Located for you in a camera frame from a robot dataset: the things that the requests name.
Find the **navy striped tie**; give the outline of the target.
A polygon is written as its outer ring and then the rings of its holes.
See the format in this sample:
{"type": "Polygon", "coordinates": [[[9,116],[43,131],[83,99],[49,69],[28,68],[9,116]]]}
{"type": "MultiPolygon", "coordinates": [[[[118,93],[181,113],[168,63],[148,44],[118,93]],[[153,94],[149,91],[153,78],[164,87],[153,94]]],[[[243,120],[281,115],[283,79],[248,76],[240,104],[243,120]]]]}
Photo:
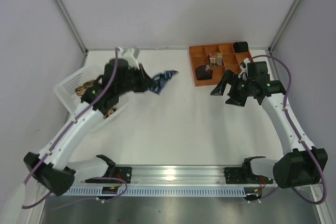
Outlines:
{"type": "Polygon", "coordinates": [[[149,90],[157,95],[165,88],[166,84],[179,72],[176,70],[166,70],[157,73],[152,77],[153,83],[149,87],[149,90]]]}

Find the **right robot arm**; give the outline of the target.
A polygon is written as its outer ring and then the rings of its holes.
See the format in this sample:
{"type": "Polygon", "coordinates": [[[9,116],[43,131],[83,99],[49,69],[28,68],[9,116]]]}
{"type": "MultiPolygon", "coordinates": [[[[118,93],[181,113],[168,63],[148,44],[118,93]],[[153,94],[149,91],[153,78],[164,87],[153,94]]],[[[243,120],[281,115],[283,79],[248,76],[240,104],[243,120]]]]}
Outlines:
{"type": "Polygon", "coordinates": [[[251,173],[275,180],[282,189],[324,182],[328,155],[325,149],[315,147],[293,119],[288,119],[292,110],[284,101],[283,84],[271,80],[263,71],[244,80],[227,70],[211,95],[223,95],[227,85],[230,90],[225,103],[244,107],[248,97],[256,99],[270,118],[282,147],[283,156],[279,160],[264,156],[246,158],[251,173]]]}

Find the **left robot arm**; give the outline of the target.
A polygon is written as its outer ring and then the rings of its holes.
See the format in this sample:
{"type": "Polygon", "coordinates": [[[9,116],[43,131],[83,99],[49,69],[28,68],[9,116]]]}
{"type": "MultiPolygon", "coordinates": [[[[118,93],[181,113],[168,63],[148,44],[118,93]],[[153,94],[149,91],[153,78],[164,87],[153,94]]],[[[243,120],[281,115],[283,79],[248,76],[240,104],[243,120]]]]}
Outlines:
{"type": "Polygon", "coordinates": [[[86,135],[103,121],[110,109],[128,92],[143,93],[155,83],[137,57],[137,47],[116,48],[115,57],[104,67],[104,73],[86,88],[74,113],[57,135],[39,153],[29,152],[24,163],[31,177],[56,196],[63,195],[76,182],[104,178],[113,165],[104,155],[91,160],[70,162],[86,135]]]}

